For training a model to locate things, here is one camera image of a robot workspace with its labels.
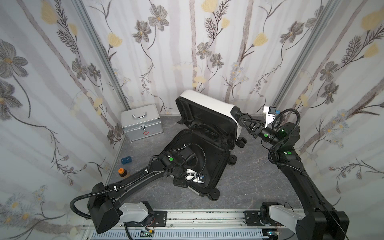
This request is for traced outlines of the white hard-shell suitcase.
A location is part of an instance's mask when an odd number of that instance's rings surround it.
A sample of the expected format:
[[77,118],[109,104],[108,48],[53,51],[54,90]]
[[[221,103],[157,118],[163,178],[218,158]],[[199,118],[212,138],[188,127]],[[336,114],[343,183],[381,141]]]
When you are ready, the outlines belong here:
[[205,183],[190,183],[188,189],[202,197],[216,201],[220,197],[217,184],[227,165],[234,165],[237,158],[231,155],[236,144],[244,147],[242,127],[235,119],[240,108],[204,94],[186,90],[176,99],[180,112],[179,124],[186,127],[180,131],[162,151],[170,151],[186,144],[197,144],[206,153],[207,162],[202,175]]

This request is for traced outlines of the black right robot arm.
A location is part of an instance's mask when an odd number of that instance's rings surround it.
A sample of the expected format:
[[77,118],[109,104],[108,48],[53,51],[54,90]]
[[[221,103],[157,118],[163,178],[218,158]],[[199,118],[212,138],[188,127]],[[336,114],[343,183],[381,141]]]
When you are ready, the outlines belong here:
[[236,113],[235,119],[254,138],[260,137],[272,145],[268,160],[286,176],[304,211],[300,215],[281,205],[268,205],[266,218],[287,227],[299,240],[346,239],[350,223],[347,214],[337,211],[327,201],[294,149],[300,138],[300,113],[295,109],[281,111],[274,117],[271,127],[242,112]]

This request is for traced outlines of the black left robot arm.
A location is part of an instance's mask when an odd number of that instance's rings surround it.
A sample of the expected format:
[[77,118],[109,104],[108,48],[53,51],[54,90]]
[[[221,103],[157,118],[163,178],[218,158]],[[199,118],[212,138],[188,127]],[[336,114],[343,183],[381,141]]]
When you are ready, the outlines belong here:
[[165,151],[150,158],[148,165],[130,177],[104,186],[99,183],[89,194],[71,200],[70,208],[78,216],[92,220],[98,234],[105,233],[120,222],[120,209],[126,199],[149,183],[168,176],[176,187],[203,183],[201,175],[207,162],[206,153],[197,144]]

